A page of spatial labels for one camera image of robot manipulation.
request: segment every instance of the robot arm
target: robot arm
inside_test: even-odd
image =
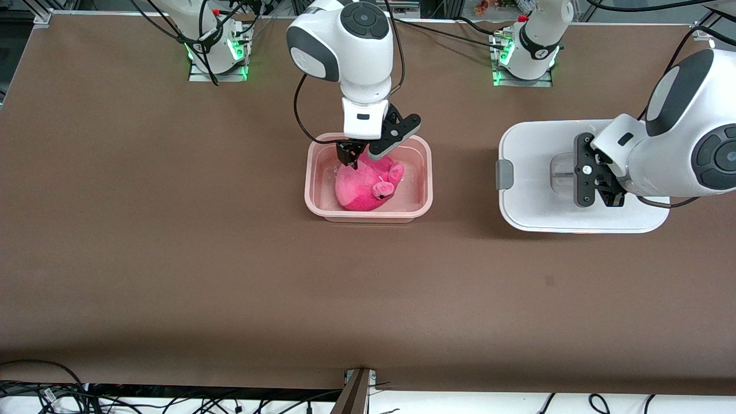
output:
[[[242,22],[228,19],[221,24],[220,21],[224,18],[218,18],[206,0],[152,0],[152,2],[169,14],[184,36],[202,41],[204,46],[192,45],[194,49],[192,61],[200,71],[208,73],[207,65],[209,65],[213,74],[221,74],[244,59],[245,53],[241,42],[247,39],[244,37]],[[202,35],[200,35],[199,15],[203,7]],[[207,55],[206,63],[203,54]]]
[[[707,49],[659,80],[644,121],[623,114],[590,143],[627,192],[698,197],[736,189],[736,52]]]
[[[379,159],[419,129],[418,115],[403,119],[389,103],[393,34],[375,4],[316,0],[289,26],[286,43],[302,72],[340,84],[344,135],[356,140],[339,145],[343,164],[355,166],[366,145]]]
[[[537,0],[528,20],[511,26],[513,44],[500,63],[520,79],[539,79],[552,66],[574,14],[572,0]]]

